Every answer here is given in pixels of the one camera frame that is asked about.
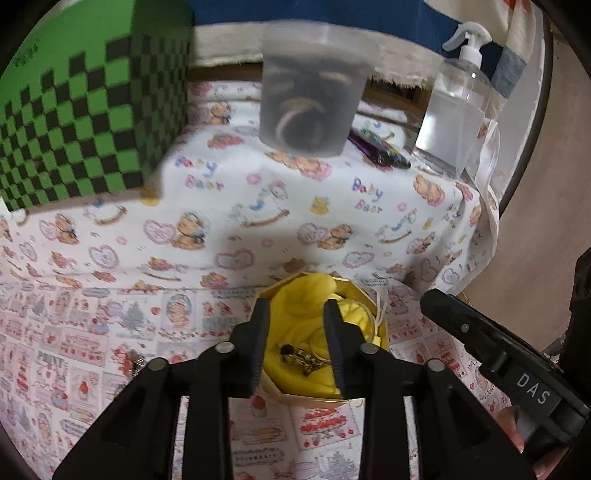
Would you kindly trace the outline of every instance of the purple pen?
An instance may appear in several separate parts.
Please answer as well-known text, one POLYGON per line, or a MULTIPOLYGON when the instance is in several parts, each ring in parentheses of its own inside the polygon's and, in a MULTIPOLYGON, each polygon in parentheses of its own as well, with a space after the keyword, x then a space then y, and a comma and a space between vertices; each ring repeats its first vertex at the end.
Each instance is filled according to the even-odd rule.
POLYGON ((360 131, 351 128, 348 139, 378 167, 394 167, 406 170, 411 166, 406 158, 393 151, 390 145, 369 130, 360 131))

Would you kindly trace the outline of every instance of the spray bottle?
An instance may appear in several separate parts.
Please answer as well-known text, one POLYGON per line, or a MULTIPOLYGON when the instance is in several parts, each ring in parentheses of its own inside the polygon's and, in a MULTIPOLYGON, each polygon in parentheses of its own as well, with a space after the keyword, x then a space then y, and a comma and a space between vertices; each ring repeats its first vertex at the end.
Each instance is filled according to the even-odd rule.
POLYGON ((455 50, 466 39, 460 58, 447 59, 437 74, 413 151, 435 170, 454 178, 462 174, 477 143, 491 91, 490 81, 480 70, 480 48, 492 41, 486 28, 476 22, 462 23, 442 48, 455 50))

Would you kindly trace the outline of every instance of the spray bottle nozzle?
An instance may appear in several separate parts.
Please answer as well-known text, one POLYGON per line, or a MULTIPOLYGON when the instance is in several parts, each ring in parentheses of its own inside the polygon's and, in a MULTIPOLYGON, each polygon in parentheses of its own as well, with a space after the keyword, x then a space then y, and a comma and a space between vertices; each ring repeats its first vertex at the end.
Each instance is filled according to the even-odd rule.
POLYGON ((492 41, 491 34, 477 22, 464 22, 457 26, 456 32, 441 47, 445 51, 452 51, 468 40, 468 44, 462 47, 460 58, 468 60, 480 68, 482 54, 480 48, 492 41))

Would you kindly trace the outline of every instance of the tablecloth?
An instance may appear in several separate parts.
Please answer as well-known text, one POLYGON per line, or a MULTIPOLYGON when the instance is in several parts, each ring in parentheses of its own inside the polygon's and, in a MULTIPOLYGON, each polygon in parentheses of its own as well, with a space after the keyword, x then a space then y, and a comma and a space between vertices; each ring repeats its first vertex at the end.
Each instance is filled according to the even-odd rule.
MULTIPOLYGON (((494 196, 418 163, 378 169, 349 143, 331 158, 274 151, 256 136, 259 89, 190 85, 190 125, 140 192, 0 217, 0 421, 42 479, 135 359, 194 358, 248 317, 253 286, 298 271, 387 284, 394 354, 439 356, 490 409, 506 401, 423 318, 416 295, 397 290, 406 288, 398 280, 417 292, 470 281, 496 245, 494 196)), ((356 127, 410 156, 412 118, 366 103, 360 111, 356 127)), ((346 428, 304 439, 304 410, 264 403, 267 416, 255 419, 248 401, 232 404, 236 423, 246 422, 233 447, 277 449, 281 461, 236 458, 237 477, 355 478, 361 405, 313 413, 342 416, 346 428)))
MULTIPOLYGON (((417 363, 440 358, 491 413, 509 404, 478 373, 479 364, 463 346, 421 314, 416 292, 394 279, 360 284, 367 290, 388 289, 385 318, 394 356, 417 363)), ((2 287, 0 421, 42 480, 51 477, 127 384, 135 360, 162 356, 176 363, 197 357, 248 318, 255 294, 246 287, 144 292, 29 283, 2 287), (32 321, 21 327, 23 318, 32 321)), ((338 408, 289 407, 271 401, 264 390, 248 400, 231 399, 234 477, 356 479, 363 407, 363 399, 338 408)), ((181 478, 187 408, 185 398, 174 450, 175 480, 181 478)), ((416 479, 410 410, 407 417, 411 479, 416 479)))

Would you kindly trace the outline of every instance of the yellow cloth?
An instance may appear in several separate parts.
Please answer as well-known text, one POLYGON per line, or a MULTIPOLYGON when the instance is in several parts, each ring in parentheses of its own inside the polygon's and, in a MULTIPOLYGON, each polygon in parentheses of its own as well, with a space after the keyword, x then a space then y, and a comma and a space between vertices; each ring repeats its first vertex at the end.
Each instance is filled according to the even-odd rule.
POLYGON ((374 320, 356 301, 340 297, 337 284, 327 274, 315 273, 295 278, 271 300, 269 335, 263 366, 279 389, 288 394, 316 398, 339 398, 332 368, 326 366, 305 377, 294 365, 281 360, 280 345, 289 343, 329 359, 323 328, 323 309, 327 300, 337 300, 343 320, 358 325, 366 341, 380 345, 374 333, 374 320))

